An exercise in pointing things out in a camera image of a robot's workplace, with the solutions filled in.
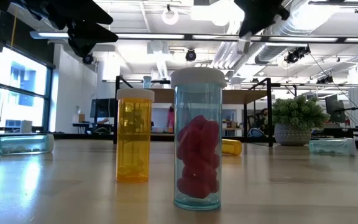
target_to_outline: wall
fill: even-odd
[[[97,93],[97,74],[79,60],[66,53],[62,46],[55,45],[52,78],[52,100],[50,109],[50,130],[77,133],[70,123],[78,108],[90,118],[91,99]]]
[[[105,98],[115,98],[116,97],[116,83],[112,82],[102,82],[103,75],[106,68],[106,62],[99,62],[98,66],[98,81],[96,83],[97,91],[96,96],[99,99],[105,99]]]

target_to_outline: spotlight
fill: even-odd
[[[332,76],[327,76],[320,80],[317,80],[316,84],[327,84],[327,83],[334,83],[334,78]]]
[[[188,49],[187,53],[186,53],[186,61],[188,62],[192,62],[194,60],[196,60],[196,52],[194,51],[194,49]]]
[[[297,47],[294,51],[288,52],[288,55],[284,58],[286,63],[296,63],[299,59],[305,57],[305,55],[310,54],[310,47]]]
[[[92,54],[88,54],[85,57],[82,58],[82,62],[85,65],[92,65],[95,62],[94,57],[92,56]]]

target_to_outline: white lid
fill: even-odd
[[[117,100],[123,98],[140,98],[149,99],[154,102],[154,91],[136,88],[119,89],[116,98]]]
[[[55,147],[55,138],[52,134],[47,134],[48,138],[48,152],[52,152],[53,148]]]
[[[191,83],[217,83],[226,87],[223,72],[213,68],[183,68],[171,74],[171,87]]]

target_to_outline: window frame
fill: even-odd
[[[21,52],[18,52],[14,49],[12,49],[12,51],[14,51],[17,54],[21,54],[24,57],[27,57],[28,59],[31,59],[37,63],[40,63],[38,60],[34,60],[34,58],[22,54]],[[47,76],[46,76],[46,81],[45,81],[45,94],[38,94],[35,93],[33,91],[29,91],[29,90],[24,90],[24,89],[20,89],[20,88],[16,88],[13,86],[9,86],[9,85],[4,85],[0,83],[0,88],[1,89],[5,89],[8,91],[11,91],[13,93],[20,93],[20,94],[24,94],[24,95],[28,95],[28,96],[33,96],[33,97],[39,97],[42,98],[44,100],[44,113],[42,116],[42,126],[41,127],[34,127],[35,129],[42,129],[44,131],[48,131],[49,130],[49,119],[50,119],[50,97],[51,97],[51,88],[52,88],[52,72],[53,72],[53,67],[49,67],[44,63],[40,63],[41,65],[45,66],[47,69]]]

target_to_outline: ceiling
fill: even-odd
[[[98,4],[113,17],[114,22],[105,28],[113,32],[151,32],[151,33],[192,33],[192,34],[226,34],[229,28],[226,26],[216,26],[211,21],[195,21],[191,19],[193,1],[170,1],[171,8],[179,12],[178,22],[168,25],[162,20],[162,12],[166,8],[163,1],[96,1]],[[14,13],[15,6],[9,8],[10,13]],[[227,16],[227,11],[214,12],[216,17]],[[26,10],[18,9],[17,16],[35,30],[52,31],[52,27],[46,21],[36,21]],[[310,35],[323,36],[358,36],[358,14],[354,13],[354,8],[341,8],[333,14],[323,25],[319,26]],[[133,74],[139,76],[150,73],[151,69],[156,68],[155,59],[147,55],[147,41],[128,41],[119,40],[113,43],[120,55],[132,68]],[[166,65],[168,70],[176,70],[183,67],[194,67],[197,63],[210,62],[214,59],[222,43],[220,42],[179,42],[169,41],[168,45],[175,50],[171,50]],[[199,62],[186,62],[185,54],[187,49],[196,50]],[[272,77],[273,82],[302,82],[310,80],[310,76],[321,73],[321,69],[328,69],[336,65],[345,69],[336,70],[334,76],[338,83],[346,81],[347,68],[358,62],[358,45],[337,45],[337,44],[311,44],[311,54],[318,61],[321,68],[315,63],[312,57],[308,56],[294,65],[283,65],[283,56],[277,57],[271,64],[277,66],[265,67],[264,77]]]

